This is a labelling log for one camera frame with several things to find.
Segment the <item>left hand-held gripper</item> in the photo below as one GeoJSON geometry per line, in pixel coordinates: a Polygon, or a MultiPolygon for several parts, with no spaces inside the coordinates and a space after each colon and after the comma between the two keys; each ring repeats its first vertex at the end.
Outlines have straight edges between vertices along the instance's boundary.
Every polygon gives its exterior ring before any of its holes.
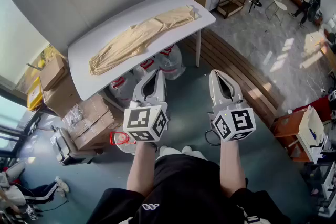
{"type": "Polygon", "coordinates": [[[124,110],[123,131],[135,141],[157,142],[167,129],[166,79],[162,70],[147,73],[135,86],[133,99],[124,110]],[[158,103],[141,102],[152,96],[158,103]]]}

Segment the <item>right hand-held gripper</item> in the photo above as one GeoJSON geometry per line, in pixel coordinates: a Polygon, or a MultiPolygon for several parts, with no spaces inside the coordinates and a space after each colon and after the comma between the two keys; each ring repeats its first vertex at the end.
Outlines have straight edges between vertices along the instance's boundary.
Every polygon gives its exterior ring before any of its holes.
{"type": "Polygon", "coordinates": [[[256,131],[253,109],[242,99],[240,86],[226,73],[212,70],[209,74],[213,112],[209,113],[211,130],[223,142],[243,140],[256,131]],[[231,101],[222,104],[223,98],[231,101]]]}

